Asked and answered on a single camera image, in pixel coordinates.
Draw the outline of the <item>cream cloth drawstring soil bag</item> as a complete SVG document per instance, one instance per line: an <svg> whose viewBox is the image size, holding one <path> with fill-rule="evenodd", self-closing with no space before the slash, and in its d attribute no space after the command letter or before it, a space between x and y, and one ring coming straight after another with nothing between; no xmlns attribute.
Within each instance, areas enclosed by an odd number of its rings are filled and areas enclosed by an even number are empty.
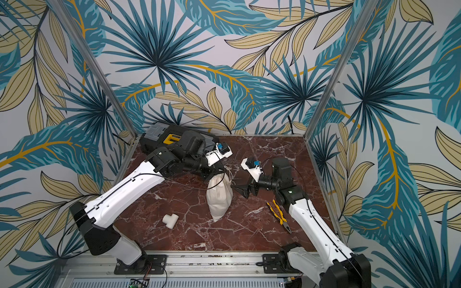
<svg viewBox="0 0 461 288"><path fill-rule="evenodd" d="M233 198L231 181L226 173L213 176L208 182L206 200L213 222L218 222L228 211Z"/></svg>

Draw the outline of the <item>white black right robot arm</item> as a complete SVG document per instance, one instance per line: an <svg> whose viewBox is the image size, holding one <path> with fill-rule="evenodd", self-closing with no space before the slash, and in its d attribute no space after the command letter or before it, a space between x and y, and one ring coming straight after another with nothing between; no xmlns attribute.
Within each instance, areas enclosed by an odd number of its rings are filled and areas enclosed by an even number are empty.
<svg viewBox="0 0 461 288"><path fill-rule="evenodd" d="M289 214L317 250L314 256L296 243L282 247L279 264L283 270L297 270L321 288L371 287L368 258L354 253L324 222L304 189L296 185L294 167L288 159L274 158L271 175L265 174L262 163L253 157L243 159L241 167L251 178L247 185L235 185L233 189L245 198L257 195L260 189L272 191L280 222L284 223L284 214Z"/></svg>

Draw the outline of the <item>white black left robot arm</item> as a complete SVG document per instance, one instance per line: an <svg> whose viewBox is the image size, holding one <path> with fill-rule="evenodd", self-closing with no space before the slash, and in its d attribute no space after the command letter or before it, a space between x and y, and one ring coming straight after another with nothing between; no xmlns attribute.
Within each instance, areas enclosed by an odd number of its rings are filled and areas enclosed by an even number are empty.
<svg viewBox="0 0 461 288"><path fill-rule="evenodd" d="M207 146L205 136L187 130L177 142L158 146L126 178L98 198L76 202L70 213L93 256L108 254L122 265L143 271L149 265L145 251L113 227L114 221L147 191L174 176L190 173L205 181L224 173L221 160L232 155L226 143Z"/></svg>

